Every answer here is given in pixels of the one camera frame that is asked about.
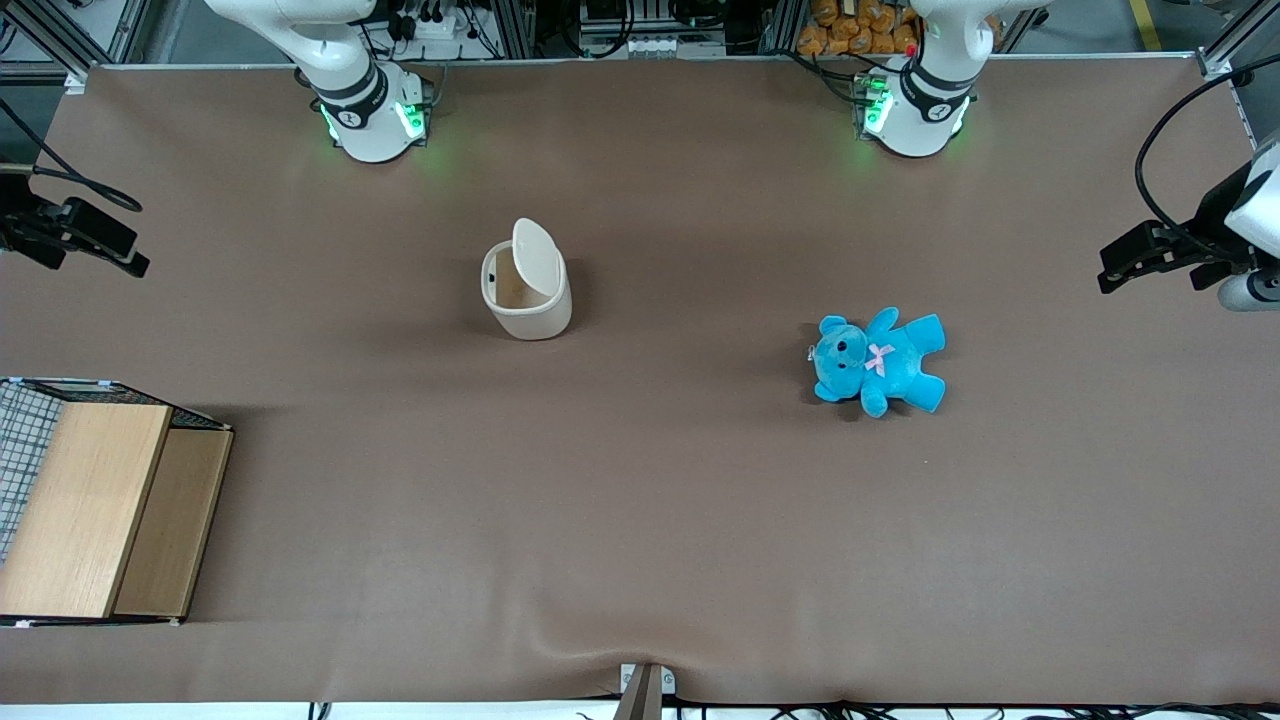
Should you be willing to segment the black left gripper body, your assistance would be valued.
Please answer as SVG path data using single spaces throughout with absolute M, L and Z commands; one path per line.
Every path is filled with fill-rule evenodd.
M 1251 164 L 1245 161 L 1230 176 L 1208 190 L 1196 213 L 1174 224 L 1172 269 L 1228 263 L 1233 272 L 1256 269 L 1254 251 L 1225 219 L 1242 196 L 1249 178 Z

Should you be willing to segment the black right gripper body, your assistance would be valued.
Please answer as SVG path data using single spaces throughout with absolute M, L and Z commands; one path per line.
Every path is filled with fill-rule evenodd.
M 61 205 L 44 199 L 29 187 L 29 177 L 18 170 L 1 173 L 3 238 L 61 238 Z

